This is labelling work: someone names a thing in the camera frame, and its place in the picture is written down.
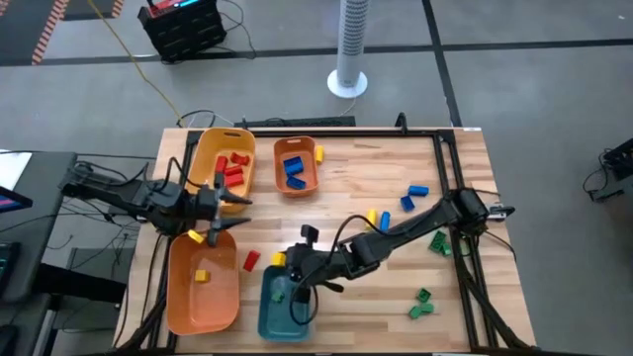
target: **black crate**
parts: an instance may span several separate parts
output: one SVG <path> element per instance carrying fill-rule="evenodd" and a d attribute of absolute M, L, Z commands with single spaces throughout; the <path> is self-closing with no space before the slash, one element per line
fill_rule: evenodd
<path fill-rule="evenodd" d="M 138 19 L 160 57 L 168 62 L 187 59 L 226 37 L 217 0 L 198 0 L 154 15 L 143 6 Z"/>

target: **teal bin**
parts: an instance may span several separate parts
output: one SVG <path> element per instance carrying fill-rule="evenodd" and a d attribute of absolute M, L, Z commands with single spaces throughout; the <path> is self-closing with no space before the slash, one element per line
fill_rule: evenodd
<path fill-rule="evenodd" d="M 301 342 L 310 338 L 308 325 L 297 325 L 290 317 L 290 296 L 297 286 L 290 280 L 284 268 L 269 266 L 264 271 L 261 284 L 261 300 L 259 301 L 259 321 L 257 332 L 259 336 L 276 342 Z M 281 303 L 272 300 L 273 294 L 281 292 L 284 298 Z M 310 305 L 293 303 L 295 317 L 307 320 Z"/>

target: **yellow cable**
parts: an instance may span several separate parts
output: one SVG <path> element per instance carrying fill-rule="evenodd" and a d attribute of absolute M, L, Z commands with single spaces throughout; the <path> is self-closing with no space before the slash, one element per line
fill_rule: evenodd
<path fill-rule="evenodd" d="M 154 83 L 152 83 L 151 81 L 149 81 L 149 79 L 147 79 L 147 77 L 142 72 L 142 70 L 140 70 L 140 66 L 138 66 L 138 63 L 136 62 L 135 57 L 132 55 L 130 50 L 126 47 L 126 44 L 123 43 L 123 40 L 121 40 L 119 35 L 117 35 L 117 32 L 112 28 L 112 26 L 110 26 L 110 24 L 108 23 L 106 18 L 103 17 L 103 14 L 101 14 L 101 11 L 99 11 L 99 9 L 95 6 L 95 3 L 92 2 L 92 0 L 87 0 L 87 1 L 88 1 L 88 5 L 90 5 L 92 10 L 94 10 L 95 13 L 97 14 L 97 16 L 99 16 L 99 18 L 103 21 L 103 23 L 106 24 L 106 26 L 108 27 L 108 30 L 110 30 L 112 35 L 114 35 L 114 37 L 117 38 L 117 41 L 119 41 L 119 44 L 121 44 L 123 49 L 126 51 L 126 53 L 128 54 L 128 57 L 130 58 L 132 63 L 135 64 L 136 70 L 138 71 L 138 74 L 140 74 L 140 76 L 142 77 L 142 80 L 144 80 L 145 83 L 149 84 L 152 88 L 154 88 L 156 93 L 160 94 L 160 96 L 164 99 L 165 103 L 167 103 L 167 105 L 169 105 L 171 110 L 174 111 L 174 115 L 176 115 L 176 118 L 178 118 L 178 124 L 182 127 L 182 121 L 183 121 L 182 120 L 182 115 L 180 115 L 180 113 L 178 113 L 178 110 L 174 106 L 174 103 L 172 103 L 171 100 L 169 100 L 169 98 L 167 98 L 167 96 L 165 94 L 163 94 L 163 92 L 161 92 L 160 89 L 158 89 L 158 87 L 156 87 L 154 85 Z"/>

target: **gray floor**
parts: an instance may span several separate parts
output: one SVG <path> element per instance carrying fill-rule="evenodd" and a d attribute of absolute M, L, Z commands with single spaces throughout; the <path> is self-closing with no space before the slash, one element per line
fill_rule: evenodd
<path fill-rule="evenodd" d="M 140 3 L 127 0 L 113 25 L 134 54 L 151 54 L 136 20 Z M 257 49 L 336 43 L 338 1 L 239 3 Z M 230 4 L 220 4 L 238 16 Z M 445 44 L 633 37 L 633 5 L 624 0 L 432 4 Z M 420 1 L 375 0 L 372 6 L 368 45 L 430 43 Z M 230 32 L 226 45 L 246 49 L 244 33 Z M 103 24 L 89 21 L 59 24 L 45 57 L 122 54 Z M 538 344 L 554 351 L 630 354 L 633 214 L 621 200 L 591 203 L 581 186 L 597 167 L 597 155 L 633 133 L 633 48 L 465 51 L 446 53 L 446 59 L 463 123 L 484 129 L 502 199 L 517 207 L 508 226 Z M 334 98 L 325 87 L 334 65 L 335 56 L 299 56 L 142 67 L 180 111 L 214 109 L 237 121 L 345 111 L 351 101 Z M 413 125 L 450 125 L 432 53 L 369 54 L 364 70 L 370 86 L 351 110 L 358 125 L 388 126 L 400 111 Z M 130 64 L 0 68 L 0 92 L 3 128 L 9 128 L 0 131 L 2 147 L 152 155 L 162 129 L 175 122 Z M 99 162 L 127 173 L 142 164 Z M 76 237 L 69 246 L 96 248 L 116 229 L 60 219 L 50 245 L 70 233 Z M 68 253 L 51 250 L 45 259 L 65 265 Z M 60 334 L 54 354 L 103 350 L 109 338 L 108 332 Z"/>

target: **white tower fan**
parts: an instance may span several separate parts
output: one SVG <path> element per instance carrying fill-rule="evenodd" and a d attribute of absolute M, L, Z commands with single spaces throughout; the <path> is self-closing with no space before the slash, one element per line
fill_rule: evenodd
<path fill-rule="evenodd" d="M 336 69 L 327 76 L 327 87 L 339 98 L 352 99 L 367 89 L 360 71 L 370 0 L 340 0 Z"/>

